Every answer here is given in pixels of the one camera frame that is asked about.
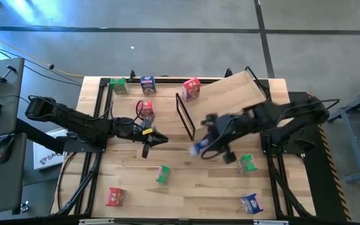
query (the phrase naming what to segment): wooden board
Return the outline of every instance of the wooden board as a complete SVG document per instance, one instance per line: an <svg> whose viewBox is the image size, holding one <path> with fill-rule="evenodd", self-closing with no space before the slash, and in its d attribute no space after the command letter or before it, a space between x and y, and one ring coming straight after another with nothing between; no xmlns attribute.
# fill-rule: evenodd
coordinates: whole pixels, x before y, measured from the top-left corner
<svg viewBox="0 0 360 225"><path fill-rule="evenodd" d="M184 101L184 105L196 128L195 139L202 139L207 130L201 125L201 121L205 120L207 114L216 113L221 116L226 113L238 113L242 108L265 100L251 75L247 71L242 71L203 86L199 97L189 102Z"/></svg>
<svg viewBox="0 0 360 225"><path fill-rule="evenodd" d="M77 110L92 114L100 77L85 77ZM283 79L270 79L275 102L289 101ZM212 160L190 157L192 145L177 115L174 95L180 84L157 84L156 96L145 96L139 84L130 84L130 95L113 96L114 116L136 115L135 106L140 100L152 100L158 131L169 137L166 144L153 147L147 159L141 157L143 145L113 138L102 156L98 176L93 217L115 218L206 218L206 219L274 219L273 197L268 165L260 150L258 134L250 134L231 143L237 156L254 154L258 170L240 175L237 164L226 165L221 156ZM304 207L314 214L304 164L297 157L284 157L291 190ZM68 165L61 185L61 202L64 204L79 184L84 154L77 154ZM158 166L172 169L167 186L155 181ZM127 191L123 207L106 207L110 187ZM86 205L88 188L83 199ZM256 193L263 212L246 214L239 197ZM280 191L283 211L283 194ZM58 210L56 201L52 212Z"/></svg>

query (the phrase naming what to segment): green box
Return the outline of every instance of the green box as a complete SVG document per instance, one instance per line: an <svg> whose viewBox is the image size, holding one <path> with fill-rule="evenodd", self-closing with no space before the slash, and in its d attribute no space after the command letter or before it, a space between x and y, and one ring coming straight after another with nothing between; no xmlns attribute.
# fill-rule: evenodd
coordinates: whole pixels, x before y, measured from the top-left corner
<svg viewBox="0 0 360 225"><path fill-rule="evenodd" d="M240 160L238 161L238 166L241 174L258 169L255 165L254 156L252 154L241 156Z"/></svg>
<svg viewBox="0 0 360 225"><path fill-rule="evenodd" d="M111 87L116 94L129 94L129 86L124 77L111 78Z"/></svg>
<svg viewBox="0 0 360 225"><path fill-rule="evenodd" d="M156 181L159 184L167 185L170 174L170 168L167 166L161 166L156 176Z"/></svg>

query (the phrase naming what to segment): desk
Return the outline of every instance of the desk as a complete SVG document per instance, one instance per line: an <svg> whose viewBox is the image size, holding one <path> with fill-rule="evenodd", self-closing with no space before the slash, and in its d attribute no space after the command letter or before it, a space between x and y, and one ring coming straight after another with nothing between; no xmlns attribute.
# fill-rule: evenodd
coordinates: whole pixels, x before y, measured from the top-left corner
<svg viewBox="0 0 360 225"><path fill-rule="evenodd" d="M22 197L22 176L26 134L15 134L12 155L0 164L0 211L19 207Z"/></svg>
<svg viewBox="0 0 360 225"><path fill-rule="evenodd" d="M13 58L0 60L0 76L2 77L7 69L7 65L13 66L17 71L11 71L6 77L6 82L0 82L0 96L16 95L20 96L20 89L23 77L23 58ZM18 114L19 98L18 97L2 97L0 98L2 105L0 112L0 136L12 134L16 129L16 116Z"/></svg>
<svg viewBox="0 0 360 225"><path fill-rule="evenodd" d="M77 110L93 114L100 77L85 77ZM269 79L272 100L288 103L284 79ZM114 116L133 117L140 99L150 99L156 115L154 125L169 137L166 144L153 147L147 159L141 157L143 145L113 138L102 155L92 217L104 218L193 218L193 219L274 219L273 197L266 157L261 153L258 134L250 134L231 144L237 156L252 153L258 170L240 175L237 164L225 164L222 157L204 161L190 157L192 144L176 112L175 93L180 84L157 83L157 94L145 96L139 84L130 84L130 95L113 96ZM66 168L62 178L61 202L65 203L77 188L84 154L77 154ZM303 162L296 156L284 155L290 189L302 205L315 214L308 177ZM160 186L155 176L160 165L172 171L168 186ZM106 207L109 187L127 191L123 207ZM86 205L88 189L83 198ZM239 197L256 193L263 212L246 214ZM281 201L283 194L279 191ZM52 213L58 210L54 202Z"/></svg>

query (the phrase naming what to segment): black desk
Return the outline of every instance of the black desk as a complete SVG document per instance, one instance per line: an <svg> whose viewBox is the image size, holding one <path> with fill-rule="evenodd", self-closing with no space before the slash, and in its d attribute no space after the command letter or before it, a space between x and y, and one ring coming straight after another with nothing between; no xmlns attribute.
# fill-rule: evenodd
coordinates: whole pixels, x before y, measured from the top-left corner
<svg viewBox="0 0 360 225"><path fill-rule="evenodd" d="M17 208L22 198L22 176L27 135L15 134L12 156L0 164L0 211Z"/></svg>
<svg viewBox="0 0 360 225"><path fill-rule="evenodd" d="M11 71L6 77L6 82L0 82L0 96L16 95L20 96L20 88L23 77L23 58L0 60L0 76L2 77L7 69L7 65L13 66L17 72ZM18 97L1 97L2 105L0 112L0 136L12 134L16 129L16 116L18 115L19 98Z"/></svg>
<svg viewBox="0 0 360 225"><path fill-rule="evenodd" d="M20 96L24 59L13 58L0 60L0 76L3 76L7 65L13 66L17 72L11 71L7 82L0 82L0 96ZM16 133L15 147L8 162L0 165L0 211L16 209L20 205L22 193L23 164L26 152L26 139L39 143L53 151L63 151L63 142L45 134L17 118L19 98L14 96L0 98L0 136Z"/></svg>

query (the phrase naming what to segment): toy box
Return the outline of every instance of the toy box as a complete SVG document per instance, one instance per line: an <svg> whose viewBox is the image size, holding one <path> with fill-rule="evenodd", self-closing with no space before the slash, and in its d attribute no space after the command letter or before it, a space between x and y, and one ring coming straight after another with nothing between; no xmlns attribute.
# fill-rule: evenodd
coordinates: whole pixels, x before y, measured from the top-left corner
<svg viewBox="0 0 360 225"><path fill-rule="evenodd" d="M129 86L125 78L111 78L111 87L116 94L129 94Z"/></svg>
<svg viewBox="0 0 360 225"><path fill-rule="evenodd" d="M141 110L141 104L138 104L137 113L139 113L140 110ZM140 117L143 119L149 118L152 120L155 118L152 101L144 101L142 103L142 111L140 113Z"/></svg>
<svg viewBox="0 0 360 225"><path fill-rule="evenodd" d="M167 185L170 174L170 168L167 166L161 166L157 172L156 181L159 184Z"/></svg>
<svg viewBox="0 0 360 225"><path fill-rule="evenodd" d="M126 191L120 188L110 187L105 206L122 206Z"/></svg>
<svg viewBox="0 0 360 225"><path fill-rule="evenodd" d="M141 77L140 83L144 94L156 94L155 78L153 76Z"/></svg>
<svg viewBox="0 0 360 225"><path fill-rule="evenodd" d="M238 168L241 174L258 169L255 165L254 156L252 154L241 156L240 160L238 161Z"/></svg>
<svg viewBox="0 0 360 225"><path fill-rule="evenodd" d="M201 83L194 77L182 84L182 96L187 101L198 98Z"/></svg>
<svg viewBox="0 0 360 225"><path fill-rule="evenodd" d="M256 214L263 211L263 208L259 206L256 194L248 194L240 197L241 204L249 214Z"/></svg>

